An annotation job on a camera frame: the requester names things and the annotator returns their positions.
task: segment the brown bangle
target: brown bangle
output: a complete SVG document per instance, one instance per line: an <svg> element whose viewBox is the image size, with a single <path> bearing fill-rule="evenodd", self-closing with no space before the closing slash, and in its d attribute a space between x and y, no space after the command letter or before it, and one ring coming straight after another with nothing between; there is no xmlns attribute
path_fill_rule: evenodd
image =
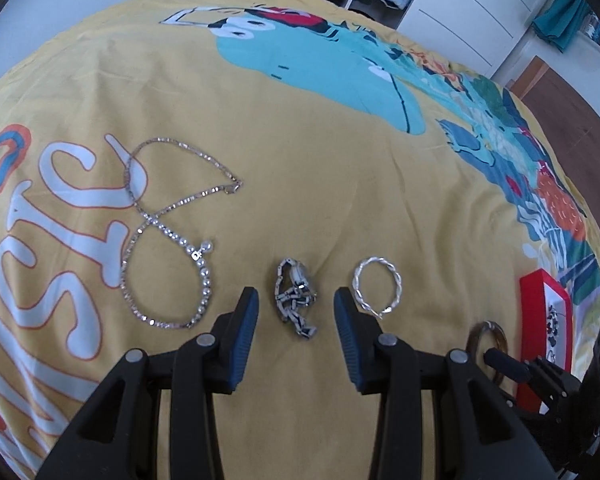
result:
<svg viewBox="0 0 600 480"><path fill-rule="evenodd" d="M493 334L494 338L496 339L496 348L498 350L505 354L509 353L507 337L504 335L504 330L502 327L495 321L483 321L482 323L474 325L474 327L471 329L471 332L469 332L469 337L466 340L466 352L469 354L469 359L471 359L473 363L476 362L480 340L487 332L491 332ZM503 379L504 375L499 371L496 371L492 381L496 386L500 386Z"/></svg>

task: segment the metal screw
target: metal screw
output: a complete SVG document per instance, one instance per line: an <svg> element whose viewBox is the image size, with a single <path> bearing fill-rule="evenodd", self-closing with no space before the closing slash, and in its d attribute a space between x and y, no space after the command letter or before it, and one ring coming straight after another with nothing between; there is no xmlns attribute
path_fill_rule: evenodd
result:
<svg viewBox="0 0 600 480"><path fill-rule="evenodd" d="M380 334L378 336L378 342L382 346L396 346L398 338L393 334Z"/></svg>
<svg viewBox="0 0 600 480"><path fill-rule="evenodd" d="M449 357L453 362L458 363L459 365L463 365L469 360L469 354L467 354L467 352L464 350L459 350L458 348L452 350L449 354Z"/></svg>
<svg viewBox="0 0 600 480"><path fill-rule="evenodd" d="M127 352L125 355L125 359L130 363L137 363L140 359L142 359L142 350L139 350L138 348L129 350L129 352Z"/></svg>
<svg viewBox="0 0 600 480"><path fill-rule="evenodd" d="M200 334L196 339L199 346L211 346L216 342L216 336L213 334Z"/></svg>

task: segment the turquoise cartoon character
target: turquoise cartoon character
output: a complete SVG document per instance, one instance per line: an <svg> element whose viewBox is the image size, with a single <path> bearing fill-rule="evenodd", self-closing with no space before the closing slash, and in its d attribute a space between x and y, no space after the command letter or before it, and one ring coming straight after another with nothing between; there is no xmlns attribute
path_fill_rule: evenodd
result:
<svg viewBox="0 0 600 480"><path fill-rule="evenodd" d="M238 8L245 14L211 24L184 20L192 12L227 9L185 9L163 23L206 27L218 37L218 52L234 65L382 117L408 134L425 132L420 105L391 70L392 56L402 53L378 41L371 30L350 30L345 22L334 25L277 7Z"/></svg>

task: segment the brown floor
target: brown floor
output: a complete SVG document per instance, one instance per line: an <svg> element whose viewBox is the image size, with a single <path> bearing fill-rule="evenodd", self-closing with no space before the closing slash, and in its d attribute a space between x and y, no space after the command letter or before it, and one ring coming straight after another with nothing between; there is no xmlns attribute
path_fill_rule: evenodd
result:
<svg viewBox="0 0 600 480"><path fill-rule="evenodd" d="M522 101L538 119L560 165L600 226L600 117L557 73L544 70L522 92Z"/></svg>

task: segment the teal curtain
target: teal curtain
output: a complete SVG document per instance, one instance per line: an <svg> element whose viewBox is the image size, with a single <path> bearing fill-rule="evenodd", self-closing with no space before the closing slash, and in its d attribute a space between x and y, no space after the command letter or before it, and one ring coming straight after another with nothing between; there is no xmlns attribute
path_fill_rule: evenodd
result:
<svg viewBox="0 0 600 480"><path fill-rule="evenodd" d="M555 0L532 25L540 38L564 52L590 11L585 0Z"/></svg>

